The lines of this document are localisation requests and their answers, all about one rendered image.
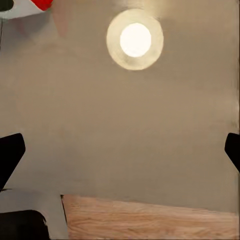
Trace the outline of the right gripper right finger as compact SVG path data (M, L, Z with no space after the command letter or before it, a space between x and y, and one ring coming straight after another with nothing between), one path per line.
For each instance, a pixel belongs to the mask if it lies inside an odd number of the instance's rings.
M229 133L224 150L240 172L240 134Z

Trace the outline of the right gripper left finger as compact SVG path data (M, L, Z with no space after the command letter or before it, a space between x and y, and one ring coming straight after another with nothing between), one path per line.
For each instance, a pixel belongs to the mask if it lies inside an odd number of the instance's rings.
M0 192L26 152L21 133L0 138Z

